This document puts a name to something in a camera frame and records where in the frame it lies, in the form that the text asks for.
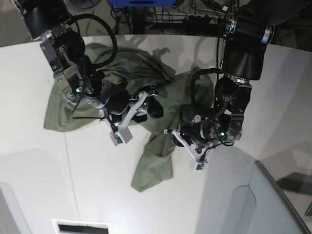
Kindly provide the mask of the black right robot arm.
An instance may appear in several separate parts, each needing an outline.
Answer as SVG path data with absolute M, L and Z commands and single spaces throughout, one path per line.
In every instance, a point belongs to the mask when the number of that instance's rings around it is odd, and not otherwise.
M 110 26 L 101 18 L 82 14 L 72 16 L 62 0 L 15 0 L 32 39 L 42 39 L 41 50 L 46 57 L 57 87 L 64 99 L 75 109 L 86 102 L 104 114 L 126 113 L 131 119 L 144 121 L 163 116 L 163 107 L 156 101 L 156 91 L 143 88 L 136 94 L 126 90 L 127 82 L 113 84 L 105 79 L 102 68 L 111 64 L 117 56 L 117 39 Z M 79 31 L 72 29 L 78 20 L 97 21 L 112 40 L 112 52 L 99 63 L 93 63 L 86 55 L 85 42 Z

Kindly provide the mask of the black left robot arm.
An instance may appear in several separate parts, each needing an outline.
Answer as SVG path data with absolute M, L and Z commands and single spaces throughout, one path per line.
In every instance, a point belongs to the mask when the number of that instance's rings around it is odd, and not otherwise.
M 216 59 L 215 68 L 198 70 L 191 79 L 191 113 L 200 121 L 191 123 L 181 115 L 178 129 L 166 131 L 176 146 L 195 145 L 198 153 L 205 153 L 219 145 L 232 146 L 241 137 L 251 82 L 261 77 L 275 28 L 309 6 L 309 0 L 251 0 L 228 10 L 218 35 L 224 39 L 224 47 L 217 50 L 223 57 Z M 194 90 L 209 74 L 216 75 L 213 104 L 204 106 Z

